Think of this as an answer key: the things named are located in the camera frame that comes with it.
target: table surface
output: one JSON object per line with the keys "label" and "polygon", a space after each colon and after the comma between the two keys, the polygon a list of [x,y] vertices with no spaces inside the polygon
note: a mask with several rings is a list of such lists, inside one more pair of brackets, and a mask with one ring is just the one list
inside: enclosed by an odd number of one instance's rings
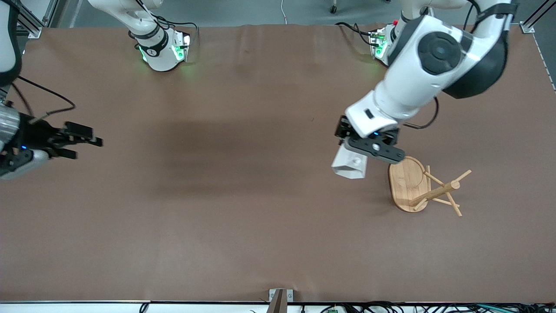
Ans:
{"label": "table surface", "polygon": [[[28,43],[22,76],[78,105],[51,124],[105,146],[0,183],[1,300],[554,300],[556,95],[531,35],[488,92],[401,132],[439,179],[473,170],[461,218],[397,209],[385,163],[330,169],[339,116],[385,72],[355,33],[203,28],[190,61],[154,72],[121,28]],[[19,85],[37,115],[66,105]]]}

